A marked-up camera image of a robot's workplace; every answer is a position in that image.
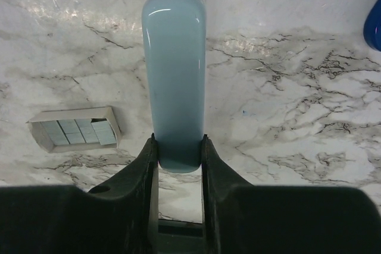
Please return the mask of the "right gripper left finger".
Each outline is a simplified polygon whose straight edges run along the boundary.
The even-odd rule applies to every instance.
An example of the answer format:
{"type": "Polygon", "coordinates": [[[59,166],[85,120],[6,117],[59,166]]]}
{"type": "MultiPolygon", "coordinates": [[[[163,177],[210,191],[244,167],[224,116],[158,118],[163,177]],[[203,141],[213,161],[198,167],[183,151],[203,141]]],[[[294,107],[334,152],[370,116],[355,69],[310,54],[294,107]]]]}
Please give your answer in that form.
{"type": "Polygon", "coordinates": [[[2,253],[156,253],[158,146],[88,192],[74,185],[1,188],[2,253]]]}

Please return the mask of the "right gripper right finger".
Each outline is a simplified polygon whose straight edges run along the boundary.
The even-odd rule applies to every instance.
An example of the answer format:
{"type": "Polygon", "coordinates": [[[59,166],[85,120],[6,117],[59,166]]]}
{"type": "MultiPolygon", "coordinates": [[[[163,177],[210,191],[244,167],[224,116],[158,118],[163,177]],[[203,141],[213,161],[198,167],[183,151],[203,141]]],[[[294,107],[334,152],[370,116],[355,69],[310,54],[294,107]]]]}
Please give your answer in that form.
{"type": "Polygon", "coordinates": [[[352,187],[256,186],[201,143],[206,253],[379,253],[380,214],[352,187]]]}

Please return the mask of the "silver staple strips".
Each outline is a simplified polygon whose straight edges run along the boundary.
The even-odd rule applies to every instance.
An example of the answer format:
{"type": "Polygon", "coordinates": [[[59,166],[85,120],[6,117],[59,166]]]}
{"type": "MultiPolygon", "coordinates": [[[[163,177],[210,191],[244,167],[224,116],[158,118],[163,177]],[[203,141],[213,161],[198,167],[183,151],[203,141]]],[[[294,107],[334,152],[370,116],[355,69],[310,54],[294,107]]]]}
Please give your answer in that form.
{"type": "Polygon", "coordinates": [[[110,106],[43,111],[27,124],[47,153],[117,148],[120,144],[121,131],[110,106]]]}

